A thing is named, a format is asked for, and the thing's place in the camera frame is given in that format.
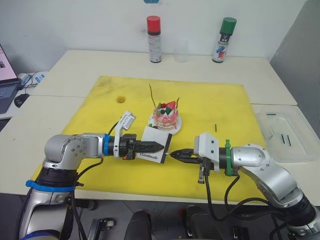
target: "spray can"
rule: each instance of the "spray can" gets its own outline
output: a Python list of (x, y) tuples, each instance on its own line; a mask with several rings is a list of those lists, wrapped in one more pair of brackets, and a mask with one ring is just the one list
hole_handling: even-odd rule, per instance
[(234, 33), (237, 20), (233, 17), (225, 17), (220, 29), (220, 39), (214, 49), (212, 61), (222, 63), (226, 56), (230, 37)]
[(150, 61), (152, 63), (160, 63), (161, 62), (160, 17), (148, 16), (146, 18), (146, 26), (148, 31)]

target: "robotic arm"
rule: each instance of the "robotic arm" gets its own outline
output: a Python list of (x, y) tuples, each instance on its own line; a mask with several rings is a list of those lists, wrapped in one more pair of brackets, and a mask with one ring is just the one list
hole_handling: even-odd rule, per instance
[(195, 137), (194, 149), (182, 149), (170, 154), (173, 158), (199, 164), (198, 182), (203, 184), (204, 176), (210, 170), (225, 169), (227, 176), (241, 171), (255, 182), (271, 205), (282, 213), (288, 223), (288, 230), (302, 239), (320, 238), (320, 215), (310, 204), (293, 176), (281, 167), (261, 146), (247, 144), (231, 148), (229, 140), (225, 147), (210, 133)]
[(75, 187), (81, 186), (77, 182), (80, 177), (77, 169), (83, 159), (98, 158), (102, 162), (104, 156), (115, 156), (132, 160), (136, 153), (154, 153), (164, 148), (155, 141), (138, 141), (136, 134), (122, 134), (135, 118), (126, 111), (115, 126), (115, 136), (59, 134), (48, 140), (44, 150), (46, 158), (38, 177), (26, 183), (30, 190), (17, 225), (16, 239), (63, 240), (70, 237), (75, 210), (70, 199)]

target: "laptop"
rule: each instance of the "laptop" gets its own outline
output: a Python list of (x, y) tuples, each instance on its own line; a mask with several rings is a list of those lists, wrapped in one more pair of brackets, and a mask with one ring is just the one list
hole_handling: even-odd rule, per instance
[(0, 114), (4, 114), (17, 94), (20, 81), (0, 45)]

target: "yellow mat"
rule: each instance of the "yellow mat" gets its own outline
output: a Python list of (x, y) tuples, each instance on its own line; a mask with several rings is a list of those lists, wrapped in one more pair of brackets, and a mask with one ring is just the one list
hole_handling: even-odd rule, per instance
[[(178, 111), (182, 128), (172, 137), (169, 153), (193, 148), (195, 136), (204, 132), (213, 132), (219, 139), (220, 147), (224, 146), (226, 139), (230, 139), (231, 146), (248, 143), (265, 146), (249, 98), (239, 84), (101, 76), (63, 133), (107, 133), (129, 110), (136, 120), (129, 131), (123, 133), (135, 133), (139, 140), (153, 110), (149, 84), (156, 104), (176, 101), (180, 97)], [(120, 96), (125, 97), (125, 102), (116, 101)], [(85, 159), (79, 171), (99, 161)], [(205, 199), (206, 188), (198, 183), (198, 174), (198, 165), (182, 163), (170, 156), (167, 156), (164, 164), (142, 159), (114, 159), (111, 156), (106, 157), (102, 165), (84, 174), (80, 182), (84, 183), (81, 189), (85, 190)], [(233, 179), (225, 176), (222, 170), (219, 174), (211, 171), (212, 198), (223, 200), (226, 188)], [(229, 200), (241, 201), (248, 197), (263, 196), (254, 182), (242, 174), (230, 192)]]

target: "laptop keyboard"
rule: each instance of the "laptop keyboard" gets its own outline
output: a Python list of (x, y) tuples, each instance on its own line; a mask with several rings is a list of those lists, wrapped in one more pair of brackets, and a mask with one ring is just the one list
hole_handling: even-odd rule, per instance
[(15, 90), (16, 85), (5, 86), (0, 88), (0, 99), (10, 98), (12, 92)]

